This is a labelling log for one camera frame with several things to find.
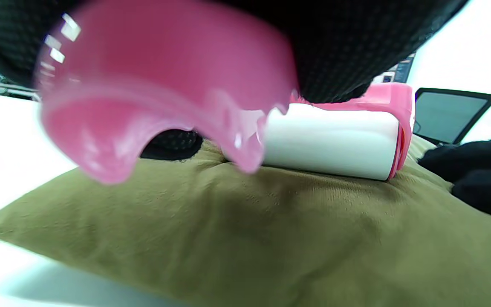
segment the white surface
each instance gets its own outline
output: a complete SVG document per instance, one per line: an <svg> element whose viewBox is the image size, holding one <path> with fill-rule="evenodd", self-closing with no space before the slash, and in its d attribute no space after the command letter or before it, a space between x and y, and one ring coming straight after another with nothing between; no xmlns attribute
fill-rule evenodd
<svg viewBox="0 0 491 307"><path fill-rule="evenodd" d="M0 208L74 164L48 141L38 104L0 96ZM176 307L0 242L0 307Z"/></svg>
<svg viewBox="0 0 491 307"><path fill-rule="evenodd" d="M293 103L272 111L264 165L386 180L397 147L399 122L386 112L325 111Z"/></svg>
<svg viewBox="0 0 491 307"><path fill-rule="evenodd" d="M491 0L470 0L416 53L407 83L491 94ZM491 139L491 109L464 142Z"/></svg>

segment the olive green pillow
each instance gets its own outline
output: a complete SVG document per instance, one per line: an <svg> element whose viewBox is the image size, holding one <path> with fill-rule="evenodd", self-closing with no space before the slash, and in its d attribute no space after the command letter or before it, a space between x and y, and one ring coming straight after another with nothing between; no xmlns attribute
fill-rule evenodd
<svg viewBox="0 0 491 307"><path fill-rule="evenodd" d="M193 307L491 307L491 216L413 159L390 182L264 167L207 144L123 185L78 170L0 211L0 239Z"/></svg>

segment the white adhesive roller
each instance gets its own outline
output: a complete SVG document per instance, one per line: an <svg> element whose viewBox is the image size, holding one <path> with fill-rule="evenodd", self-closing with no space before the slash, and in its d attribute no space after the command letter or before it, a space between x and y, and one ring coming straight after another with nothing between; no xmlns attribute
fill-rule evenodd
<svg viewBox="0 0 491 307"><path fill-rule="evenodd" d="M399 156L399 129L399 121L383 111L292 103L286 115L269 115L263 165L387 180Z"/></svg>

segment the white wall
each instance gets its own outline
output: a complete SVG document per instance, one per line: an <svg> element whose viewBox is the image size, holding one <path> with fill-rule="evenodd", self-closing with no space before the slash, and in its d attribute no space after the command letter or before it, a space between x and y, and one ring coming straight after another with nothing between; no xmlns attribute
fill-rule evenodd
<svg viewBox="0 0 491 307"><path fill-rule="evenodd" d="M491 0L470 3L416 53L408 84L491 94ZM491 139L491 109L464 142Z"/></svg>

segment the white table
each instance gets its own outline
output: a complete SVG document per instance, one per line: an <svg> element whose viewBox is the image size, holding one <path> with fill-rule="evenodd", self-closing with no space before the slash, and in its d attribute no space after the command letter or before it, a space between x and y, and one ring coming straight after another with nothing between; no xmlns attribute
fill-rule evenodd
<svg viewBox="0 0 491 307"><path fill-rule="evenodd" d="M75 167L43 134L39 105L0 96L0 208ZM0 307L177 307L0 242Z"/></svg>

